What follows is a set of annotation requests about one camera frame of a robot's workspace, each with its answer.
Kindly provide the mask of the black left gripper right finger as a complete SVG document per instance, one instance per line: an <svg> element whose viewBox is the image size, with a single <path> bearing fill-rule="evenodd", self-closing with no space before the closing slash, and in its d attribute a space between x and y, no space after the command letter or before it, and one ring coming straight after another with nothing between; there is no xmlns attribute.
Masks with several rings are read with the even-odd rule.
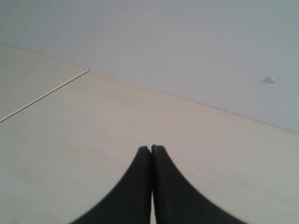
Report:
<svg viewBox="0 0 299 224"><path fill-rule="evenodd" d="M157 224L237 224L238 219L200 194L165 147L153 145L152 191Z"/></svg>

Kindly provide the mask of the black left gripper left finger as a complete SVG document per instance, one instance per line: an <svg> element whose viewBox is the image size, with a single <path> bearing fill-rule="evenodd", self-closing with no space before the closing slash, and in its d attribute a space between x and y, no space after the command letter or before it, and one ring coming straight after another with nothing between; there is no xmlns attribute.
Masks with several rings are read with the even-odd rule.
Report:
<svg viewBox="0 0 299 224"><path fill-rule="evenodd" d="M151 152L142 146L113 189L73 223L149 224L151 194Z"/></svg>

